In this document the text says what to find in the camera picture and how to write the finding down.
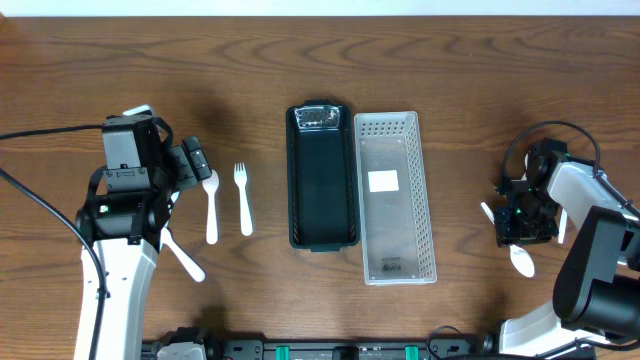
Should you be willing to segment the white plastic spoon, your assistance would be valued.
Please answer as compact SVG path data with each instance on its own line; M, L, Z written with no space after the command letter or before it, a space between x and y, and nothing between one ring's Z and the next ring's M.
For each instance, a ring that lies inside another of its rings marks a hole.
M492 224L495 224L494 214L485 202L481 202L480 206ZM517 246L510 245L510 260L514 268L524 277L532 278L535 275L535 265L529 253Z
M561 209L560 220L558 225L557 242L562 245L565 240L566 228L568 222L568 214L564 208Z
M206 222L206 241L213 245L218 242L218 221L215 196L219 188L219 176L215 170L211 171L211 176L202 181L203 189L207 195L207 222Z
M527 153L524 157L524 168L525 168L525 172L522 175L521 180L527 180L527 170L528 170L528 156L529 154Z

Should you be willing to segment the white plastic fork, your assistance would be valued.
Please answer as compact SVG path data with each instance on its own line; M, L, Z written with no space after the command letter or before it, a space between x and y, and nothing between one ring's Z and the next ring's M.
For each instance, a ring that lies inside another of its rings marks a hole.
M189 276L197 283L201 283L206 278L205 271L196 261L187 254L182 247L174 240L173 234L168 227L163 227L160 232L160 241L163 246L167 246L178 261L184 267Z
M234 165L234 181L239 190L241 233L244 236L250 236L253 233L253 222L246 190L248 174L244 163Z

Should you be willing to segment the pale green plastic fork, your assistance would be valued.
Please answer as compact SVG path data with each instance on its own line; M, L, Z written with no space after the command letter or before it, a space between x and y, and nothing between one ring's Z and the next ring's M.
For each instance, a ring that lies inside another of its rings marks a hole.
M179 196L180 196L180 192L174 192L170 197L171 203L175 204L179 199Z

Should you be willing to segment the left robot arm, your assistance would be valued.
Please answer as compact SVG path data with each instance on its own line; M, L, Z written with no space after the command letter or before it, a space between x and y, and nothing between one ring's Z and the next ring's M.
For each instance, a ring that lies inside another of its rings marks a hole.
M149 105L107 117L106 163L91 176L76 226L83 296L74 356L138 359L144 310L157 257L179 194L214 172L194 136L174 144Z

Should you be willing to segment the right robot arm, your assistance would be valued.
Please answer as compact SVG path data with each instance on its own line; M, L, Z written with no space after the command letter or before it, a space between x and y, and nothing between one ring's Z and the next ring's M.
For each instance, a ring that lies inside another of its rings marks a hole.
M496 242L526 276L535 267L525 246L562 241L568 222L577 229L551 301L503 322L498 353L562 359L583 358L595 347L638 349L639 281L617 269L639 269L639 212L599 166L572 156L562 141L544 139L529 148L524 175L503 176L497 191L506 203L487 213Z

